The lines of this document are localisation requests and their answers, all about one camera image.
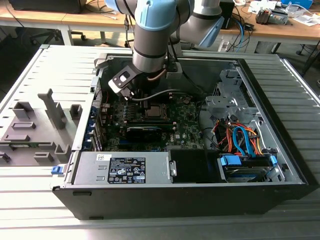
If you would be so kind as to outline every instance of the blue cable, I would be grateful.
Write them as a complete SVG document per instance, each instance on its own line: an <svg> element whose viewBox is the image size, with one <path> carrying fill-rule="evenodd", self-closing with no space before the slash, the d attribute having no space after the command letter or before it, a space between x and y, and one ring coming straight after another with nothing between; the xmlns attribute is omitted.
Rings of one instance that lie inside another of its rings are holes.
<svg viewBox="0 0 320 240"><path fill-rule="evenodd" d="M242 42L243 42L243 40L244 40L244 35L245 35L245 33L244 33L244 30L243 30L243 28L242 28L241 23L240 23L238 20L234 20L234 21L236 21L236 22L239 24L240 29L241 29L241 40L240 40L240 44L239 44L237 50L235 51L235 52L237 53L237 52L239 51L239 49L241 48L241 46L242 46Z"/></svg>
<svg viewBox="0 0 320 240"><path fill-rule="evenodd" d="M233 130L232 139L233 139L234 146L241 152L242 156L246 155L245 151L243 151L243 149L238 145L238 142L237 142L237 130L238 129L240 129L243 132L246 150L248 151L248 154L251 155L253 158L255 158L256 154L250 145L249 135L243 126L237 126Z"/></svg>

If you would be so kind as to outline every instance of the robotic arm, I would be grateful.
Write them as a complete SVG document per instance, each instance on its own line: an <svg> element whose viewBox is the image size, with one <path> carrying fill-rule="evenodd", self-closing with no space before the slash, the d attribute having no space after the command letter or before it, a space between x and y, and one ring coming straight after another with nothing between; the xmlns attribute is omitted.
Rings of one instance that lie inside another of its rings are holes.
<svg viewBox="0 0 320 240"><path fill-rule="evenodd" d="M210 47L224 18L220 0L104 0L109 8L135 19L132 64L115 75L109 86L126 100L141 81L161 76L169 38Z"/></svg>

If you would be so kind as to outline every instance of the green circuit board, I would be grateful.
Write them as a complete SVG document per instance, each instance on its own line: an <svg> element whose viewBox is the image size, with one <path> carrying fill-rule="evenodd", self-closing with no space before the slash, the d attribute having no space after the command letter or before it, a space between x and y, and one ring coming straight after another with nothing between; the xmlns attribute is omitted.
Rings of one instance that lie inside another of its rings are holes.
<svg viewBox="0 0 320 240"><path fill-rule="evenodd" d="M139 111L139 103L114 101L108 109L103 150L166 152L180 148L203 149L196 114L196 104L188 96L174 96L167 103L152 102L151 109L145 114ZM161 136L157 141L128 141L126 133L130 127L161 128Z"/></svg>

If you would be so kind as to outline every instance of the slotted aluminum table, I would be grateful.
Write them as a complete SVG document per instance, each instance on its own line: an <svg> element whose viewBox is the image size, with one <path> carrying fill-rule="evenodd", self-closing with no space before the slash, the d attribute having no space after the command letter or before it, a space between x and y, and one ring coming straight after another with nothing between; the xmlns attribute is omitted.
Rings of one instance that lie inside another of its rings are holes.
<svg viewBox="0 0 320 240"><path fill-rule="evenodd" d="M45 107L37 97L39 91L52 88L53 99L63 108L83 103L95 75L94 59L100 53L130 52L122 48L42 46L0 104L0 136L14 117L12 108L17 101L28 101L33 108ZM184 51L183 55L235 57L234 53L205 51ZM277 55L236 56L246 60L319 181L319 98L292 66ZM301 200L286 201L264 215L81 221L51 192L51 180L51 167L0 167L1 239L320 238L319 190Z"/></svg>

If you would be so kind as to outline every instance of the warning label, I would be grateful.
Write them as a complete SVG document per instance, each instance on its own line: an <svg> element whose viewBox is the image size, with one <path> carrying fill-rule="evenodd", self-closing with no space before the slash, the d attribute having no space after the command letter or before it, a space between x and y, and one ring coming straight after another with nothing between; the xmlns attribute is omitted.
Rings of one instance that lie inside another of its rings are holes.
<svg viewBox="0 0 320 240"><path fill-rule="evenodd" d="M146 159L144 157L110 158L108 182L110 184L145 184Z"/></svg>

